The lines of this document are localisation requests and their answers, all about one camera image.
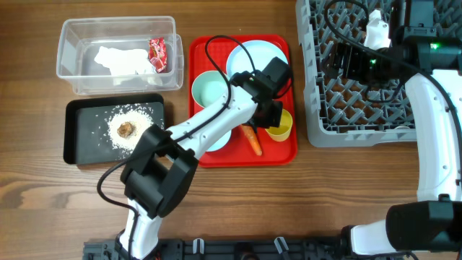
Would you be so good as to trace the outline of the orange carrot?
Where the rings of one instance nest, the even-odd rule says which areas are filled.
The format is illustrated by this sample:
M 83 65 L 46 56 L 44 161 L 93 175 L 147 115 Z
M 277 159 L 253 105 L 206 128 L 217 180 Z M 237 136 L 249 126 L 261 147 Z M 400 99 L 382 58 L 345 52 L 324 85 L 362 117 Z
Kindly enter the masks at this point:
M 253 151 L 257 156 L 262 156 L 263 151 L 261 149 L 261 146 L 258 142 L 258 138 L 256 136 L 255 131 L 250 127 L 246 125 L 241 125 L 240 128 L 243 130 L 243 133 L 247 140 L 249 141 Z

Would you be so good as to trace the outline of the yellow plastic cup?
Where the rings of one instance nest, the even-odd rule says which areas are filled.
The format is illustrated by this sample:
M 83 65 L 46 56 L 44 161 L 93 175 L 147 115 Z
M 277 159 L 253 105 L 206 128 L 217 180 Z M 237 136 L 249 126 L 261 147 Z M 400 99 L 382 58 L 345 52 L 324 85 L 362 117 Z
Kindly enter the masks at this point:
M 270 127 L 266 130 L 266 133 L 276 142 L 283 142 L 290 136 L 293 126 L 293 118 L 290 112 L 283 109 L 280 124 L 278 127 Z

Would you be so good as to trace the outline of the green bowl with rice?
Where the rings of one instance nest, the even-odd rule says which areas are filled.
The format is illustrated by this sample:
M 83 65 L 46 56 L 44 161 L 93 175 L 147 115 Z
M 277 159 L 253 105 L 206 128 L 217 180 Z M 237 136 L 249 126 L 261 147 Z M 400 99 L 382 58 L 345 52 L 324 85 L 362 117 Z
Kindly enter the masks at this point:
M 227 84 L 218 71 L 205 71 L 193 81 L 191 94 L 193 100 L 205 108 L 227 92 Z

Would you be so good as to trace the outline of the small light blue bowl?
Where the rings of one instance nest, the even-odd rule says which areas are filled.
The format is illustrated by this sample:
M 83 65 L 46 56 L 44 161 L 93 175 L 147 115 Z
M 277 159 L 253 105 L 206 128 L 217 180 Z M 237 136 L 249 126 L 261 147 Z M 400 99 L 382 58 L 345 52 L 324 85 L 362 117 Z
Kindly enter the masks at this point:
M 222 149 L 230 140 L 232 132 L 228 131 L 220 139 L 218 139 L 208 150 L 207 152 L 215 152 Z

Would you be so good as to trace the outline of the red snack wrapper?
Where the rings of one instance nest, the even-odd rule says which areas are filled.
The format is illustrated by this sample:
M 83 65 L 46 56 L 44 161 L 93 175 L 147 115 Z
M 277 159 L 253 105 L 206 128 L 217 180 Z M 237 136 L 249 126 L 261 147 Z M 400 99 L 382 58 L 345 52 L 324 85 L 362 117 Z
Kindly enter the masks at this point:
M 163 72 L 167 68 L 167 49 L 164 38 L 154 38 L 149 40 L 148 59 L 157 73 Z

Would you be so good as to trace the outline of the brown food scrap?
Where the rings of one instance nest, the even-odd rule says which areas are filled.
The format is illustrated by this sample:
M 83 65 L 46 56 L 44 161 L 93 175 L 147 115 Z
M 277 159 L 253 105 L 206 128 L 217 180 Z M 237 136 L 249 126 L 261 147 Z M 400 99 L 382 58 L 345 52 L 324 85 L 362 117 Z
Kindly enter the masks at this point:
M 118 127 L 117 133 L 122 138 L 128 138 L 135 131 L 135 129 L 135 126 L 131 122 L 127 121 Z

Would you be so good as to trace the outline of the white tissue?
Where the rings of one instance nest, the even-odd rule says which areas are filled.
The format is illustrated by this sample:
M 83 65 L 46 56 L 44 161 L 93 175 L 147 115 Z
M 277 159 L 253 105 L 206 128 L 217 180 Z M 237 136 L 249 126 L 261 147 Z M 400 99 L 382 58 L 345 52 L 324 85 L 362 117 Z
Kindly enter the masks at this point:
M 144 49 L 120 50 L 101 46 L 94 61 L 109 69 L 113 76 L 155 74 Z

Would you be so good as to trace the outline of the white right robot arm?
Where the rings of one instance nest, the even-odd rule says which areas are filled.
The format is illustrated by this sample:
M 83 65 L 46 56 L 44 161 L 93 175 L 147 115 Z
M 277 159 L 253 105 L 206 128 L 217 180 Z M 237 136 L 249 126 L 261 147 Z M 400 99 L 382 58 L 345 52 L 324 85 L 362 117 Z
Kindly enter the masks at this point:
M 396 79 L 411 103 L 419 153 L 417 200 L 392 206 L 384 220 L 345 227 L 346 258 L 461 252 L 461 40 L 437 34 L 432 1 L 395 1 L 388 25 L 366 16 L 358 43 L 342 32 L 323 61 L 331 78 L 366 87 Z

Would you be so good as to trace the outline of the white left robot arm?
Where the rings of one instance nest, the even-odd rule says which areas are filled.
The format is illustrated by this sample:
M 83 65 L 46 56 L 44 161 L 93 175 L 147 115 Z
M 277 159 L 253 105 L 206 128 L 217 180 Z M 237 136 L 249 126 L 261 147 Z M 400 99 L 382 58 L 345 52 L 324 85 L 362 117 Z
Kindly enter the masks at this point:
M 187 121 L 166 130 L 153 125 L 142 134 L 121 174 L 131 208 L 118 237 L 125 259 L 145 259 L 154 251 L 162 219 L 188 193 L 199 159 L 214 143 L 242 124 L 279 125 L 277 94 L 291 77 L 290 66 L 275 57 L 261 71 L 234 74 L 223 96 Z

